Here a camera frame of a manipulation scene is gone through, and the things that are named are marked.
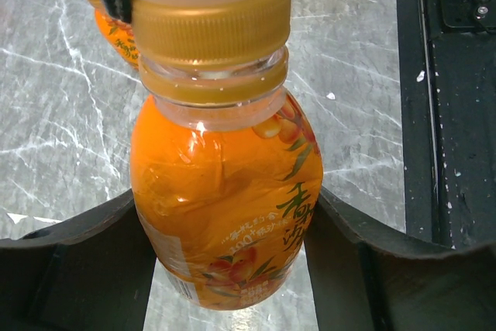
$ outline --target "green leaf illustration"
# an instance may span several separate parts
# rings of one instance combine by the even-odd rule
[[[263,271],[262,274],[267,274],[269,271],[273,271],[276,267],[269,267],[266,271]]]
[[[262,272],[265,270],[265,268],[270,264],[270,262],[274,258],[275,258],[275,256],[272,256],[269,260],[267,260],[265,263],[263,263],[262,266],[259,267],[255,273],[253,273],[253,275],[251,276],[250,280],[252,281],[256,277],[258,277],[259,275],[261,275]]]
[[[228,261],[230,262],[231,264],[233,263],[233,257],[232,256],[221,256],[221,257],[217,257],[218,259],[220,260],[225,260],[225,261]]]
[[[296,162],[294,163],[294,166],[293,166],[293,171],[291,171],[291,173],[288,176],[286,176],[285,178],[283,178],[282,181],[287,181],[287,180],[289,180],[290,178],[292,178],[293,176],[295,176],[298,173],[298,171],[300,170],[301,166],[306,161],[308,155],[312,151],[312,148],[313,148],[313,146],[309,144],[305,148],[305,150],[303,150],[298,155],[298,158],[296,158]]]
[[[240,297],[241,297],[241,296],[239,296],[239,295],[229,294],[229,293],[224,292],[224,291],[221,291],[221,290],[219,290],[219,289],[217,289],[217,288],[208,287],[208,286],[207,286],[207,288],[208,288],[210,291],[212,291],[212,292],[216,293],[217,295],[227,296],[228,298],[240,298]]]
[[[299,139],[297,139],[293,145],[291,145],[291,147],[287,148],[286,151],[295,151],[297,150],[299,147],[301,147],[302,145],[304,145],[306,143],[306,140],[305,138],[302,136],[300,137]]]
[[[282,278],[286,274],[286,272],[288,271],[288,269],[290,268],[290,266],[292,264],[293,264],[293,261],[284,265],[281,269],[277,269],[276,271],[273,271],[272,273],[269,274],[269,279]]]

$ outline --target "gray marble surface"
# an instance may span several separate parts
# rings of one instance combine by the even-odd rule
[[[322,148],[324,185],[405,229],[396,0],[294,0],[287,86]],[[0,238],[129,188],[129,137],[146,97],[85,0],[0,2]],[[157,267],[145,330],[317,330],[302,250],[287,284],[236,312],[197,308]]]

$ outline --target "orange bottle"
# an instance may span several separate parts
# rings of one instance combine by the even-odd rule
[[[303,243],[322,158],[283,87],[291,0],[133,0],[151,92],[133,130],[138,216],[175,288],[210,309],[272,295]]]
[[[100,33],[102,33],[124,60],[135,69],[138,69],[138,56],[140,54],[134,43],[134,34],[131,30],[131,25],[107,15],[100,0],[88,1],[95,8],[95,21]]]

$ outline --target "orange liquid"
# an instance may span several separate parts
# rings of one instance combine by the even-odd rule
[[[232,132],[187,129],[150,97],[131,144],[136,208],[176,289],[210,309],[272,295],[301,248],[322,159],[295,100]]]
[[[100,33],[114,47],[117,53],[138,70],[138,57],[140,54],[134,43],[131,25],[113,19],[97,9],[95,10],[95,20]]]

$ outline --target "black metal frame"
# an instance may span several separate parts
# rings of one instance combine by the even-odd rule
[[[488,331],[496,243],[465,250],[394,230],[322,189],[305,238],[322,331]]]
[[[407,233],[456,248],[494,240],[496,36],[451,29],[442,0],[398,0],[398,28]]]
[[[0,329],[142,329],[154,268],[131,191],[20,240],[0,240]]]

